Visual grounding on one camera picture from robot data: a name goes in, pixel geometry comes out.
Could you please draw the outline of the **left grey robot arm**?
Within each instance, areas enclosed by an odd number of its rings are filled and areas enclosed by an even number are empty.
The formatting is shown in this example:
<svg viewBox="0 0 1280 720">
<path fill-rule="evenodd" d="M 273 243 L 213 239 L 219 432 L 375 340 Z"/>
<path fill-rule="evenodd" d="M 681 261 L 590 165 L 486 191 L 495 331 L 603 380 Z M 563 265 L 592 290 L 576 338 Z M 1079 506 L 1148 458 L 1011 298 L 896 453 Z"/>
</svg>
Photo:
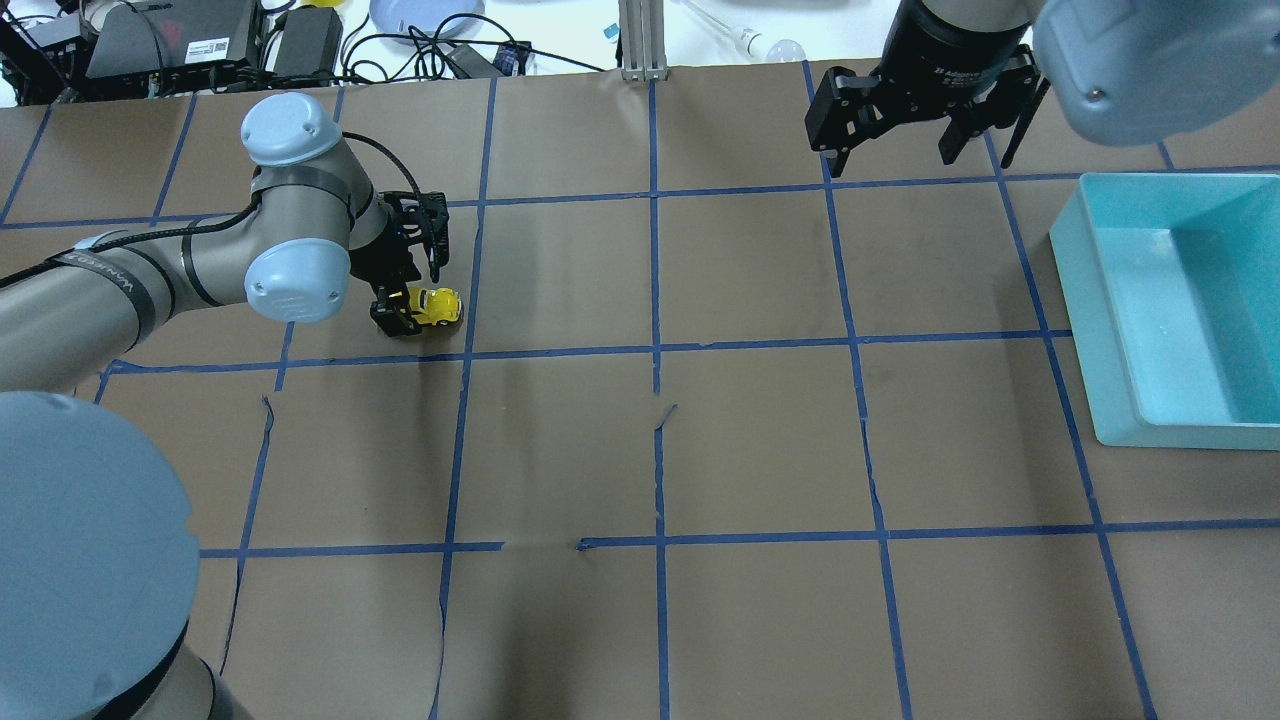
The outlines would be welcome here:
<svg viewBox="0 0 1280 720">
<path fill-rule="evenodd" d="M 314 325 L 353 283 L 387 337 L 449 324 L 428 290 L 451 202 L 320 97 L 276 92 L 237 131 L 250 164 L 227 214 L 108 229 L 3 278 L 3 716 L 251 719 L 189 641 L 193 503 L 175 464 L 93 396 L 156 342 L 251 313 Z"/>
</svg>

